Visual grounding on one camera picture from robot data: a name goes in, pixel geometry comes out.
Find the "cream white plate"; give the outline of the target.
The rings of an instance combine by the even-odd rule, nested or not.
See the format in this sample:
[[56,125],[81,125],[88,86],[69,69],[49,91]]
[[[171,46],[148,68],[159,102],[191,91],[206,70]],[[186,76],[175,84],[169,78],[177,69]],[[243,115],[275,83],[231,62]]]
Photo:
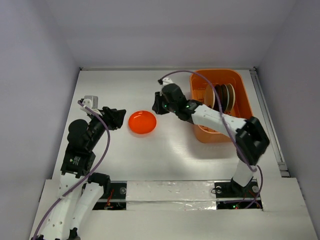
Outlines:
[[208,84],[204,91],[203,102],[206,106],[213,109],[215,106],[215,100],[216,100],[215,92],[211,87],[211,85]]

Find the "orange plastic dish rack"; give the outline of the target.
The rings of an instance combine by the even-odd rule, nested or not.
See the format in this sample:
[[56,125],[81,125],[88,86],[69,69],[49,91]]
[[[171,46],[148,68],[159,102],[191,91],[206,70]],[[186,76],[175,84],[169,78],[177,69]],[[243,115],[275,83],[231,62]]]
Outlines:
[[[206,77],[214,86],[231,84],[235,90],[235,104],[228,113],[230,116],[249,119],[253,116],[248,95],[241,75],[231,69],[200,69],[196,71]],[[208,85],[202,77],[192,74],[189,77],[191,98],[199,102],[204,101],[204,94]],[[205,144],[228,143],[230,138],[210,128],[194,125],[193,132],[198,141]]]

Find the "blue patterned plate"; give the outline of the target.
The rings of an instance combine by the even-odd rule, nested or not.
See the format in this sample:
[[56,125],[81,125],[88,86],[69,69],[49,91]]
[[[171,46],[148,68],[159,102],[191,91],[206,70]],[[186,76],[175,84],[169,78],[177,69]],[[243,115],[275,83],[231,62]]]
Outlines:
[[227,107],[224,112],[230,113],[234,107],[234,104],[235,104],[235,99],[236,99],[235,89],[234,89],[233,85],[230,83],[226,85],[226,88],[227,88],[227,93],[228,93],[228,102],[227,102]]

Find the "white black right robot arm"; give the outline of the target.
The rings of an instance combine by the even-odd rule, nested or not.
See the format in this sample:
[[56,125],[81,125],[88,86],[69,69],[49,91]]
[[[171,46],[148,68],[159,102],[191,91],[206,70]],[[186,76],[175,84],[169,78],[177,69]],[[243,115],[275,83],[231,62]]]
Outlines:
[[218,109],[187,99],[181,88],[170,79],[159,82],[161,89],[155,92],[152,110],[158,115],[175,114],[181,121],[204,126],[230,138],[239,158],[235,173],[230,180],[230,190],[235,196],[242,196],[249,189],[257,163],[265,153],[270,140],[256,117],[238,118],[223,113],[219,98]]

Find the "dark brown plate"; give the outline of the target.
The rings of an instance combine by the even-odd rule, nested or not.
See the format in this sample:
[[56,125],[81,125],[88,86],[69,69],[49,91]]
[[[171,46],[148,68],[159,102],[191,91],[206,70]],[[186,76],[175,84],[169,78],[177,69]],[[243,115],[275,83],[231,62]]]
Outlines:
[[228,103],[229,103],[229,93],[227,90],[227,86],[225,84],[216,85],[215,90],[217,92],[215,109],[216,110],[219,109],[219,105],[218,105],[218,98],[219,98],[220,104],[221,104],[221,109],[222,109],[222,112],[224,113],[226,111]]

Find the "orange plastic plate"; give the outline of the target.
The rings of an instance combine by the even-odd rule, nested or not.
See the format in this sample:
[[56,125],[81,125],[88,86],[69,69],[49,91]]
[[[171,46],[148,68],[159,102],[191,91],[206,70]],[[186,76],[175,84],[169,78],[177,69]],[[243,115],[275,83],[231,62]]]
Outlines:
[[156,128],[157,119],[151,112],[140,110],[129,117],[128,126],[135,134],[149,134]]

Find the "silver tape covered board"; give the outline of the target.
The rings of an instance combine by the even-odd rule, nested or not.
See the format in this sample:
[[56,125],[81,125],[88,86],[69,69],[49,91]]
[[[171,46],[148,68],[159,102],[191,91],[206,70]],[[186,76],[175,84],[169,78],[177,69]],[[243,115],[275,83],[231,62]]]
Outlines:
[[217,209],[213,181],[128,181],[128,211],[206,211]]

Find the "aluminium rail right side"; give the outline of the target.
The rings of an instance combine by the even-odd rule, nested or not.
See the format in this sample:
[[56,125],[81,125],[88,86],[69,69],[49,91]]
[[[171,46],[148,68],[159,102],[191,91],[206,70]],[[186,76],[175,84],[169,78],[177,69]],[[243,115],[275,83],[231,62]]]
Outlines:
[[274,155],[275,155],[275,159],[277,161],[277,165],[281,174],[282,178],[290,178],[290,172],[289,169],[287,167],[287,164],[285,162],[283,153],[282,153],[282,149],[280,147],[280,143],[276,134],[276,130],[267,106],[267,102],[261,87],[261,83],[259,80],[259,76],[258,76],[258,72],[257,72],[257,68],[253,67],[249,70],[250,72],[250,76],[251,76],[251,80],[257,95],[257,99],[262,111],[262,115],[263,115],[263,119],[266,125],[266,130],[267,133],[269,135],[269,139],[270,139],[270,144],[272,146]]

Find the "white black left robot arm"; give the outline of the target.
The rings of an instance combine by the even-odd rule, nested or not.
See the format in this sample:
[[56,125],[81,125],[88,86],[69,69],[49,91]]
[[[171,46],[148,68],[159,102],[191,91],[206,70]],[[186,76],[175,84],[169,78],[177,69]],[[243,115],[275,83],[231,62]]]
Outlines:
[[32,236],[34,240],[79,240],[81,228],[100,198],[109,197],[110,176],[96,172],[93,150],[103,134],[122,127],[126,110],[104,106],[83,108],[90,118],[72,121],[60,168],[58,197],[44,214]]

